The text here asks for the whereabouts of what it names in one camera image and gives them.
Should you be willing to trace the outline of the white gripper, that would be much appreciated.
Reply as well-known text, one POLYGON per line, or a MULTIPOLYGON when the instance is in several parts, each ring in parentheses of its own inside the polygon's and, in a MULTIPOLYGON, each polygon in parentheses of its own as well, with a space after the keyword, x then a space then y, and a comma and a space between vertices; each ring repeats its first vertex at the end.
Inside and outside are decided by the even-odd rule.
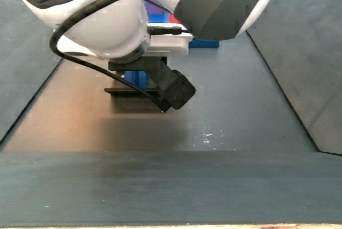
POLYGON ((147 55, 187 56, 194 36, 179 23, 148 23, 150 43, 147 55))

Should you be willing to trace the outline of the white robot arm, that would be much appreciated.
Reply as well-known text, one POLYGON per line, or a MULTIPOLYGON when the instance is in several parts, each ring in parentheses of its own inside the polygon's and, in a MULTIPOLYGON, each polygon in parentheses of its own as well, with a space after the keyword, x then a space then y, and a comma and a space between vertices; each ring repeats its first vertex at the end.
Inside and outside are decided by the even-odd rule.
MULTIPOLYGON (((158 0, 198 39, 229 40, 243 33, 270 0, 158 0)), ((151 46, 144 0, 23 0, 54 29, 78 11, 84 19, 64 36, 103 59, 131 62, 151 46)))

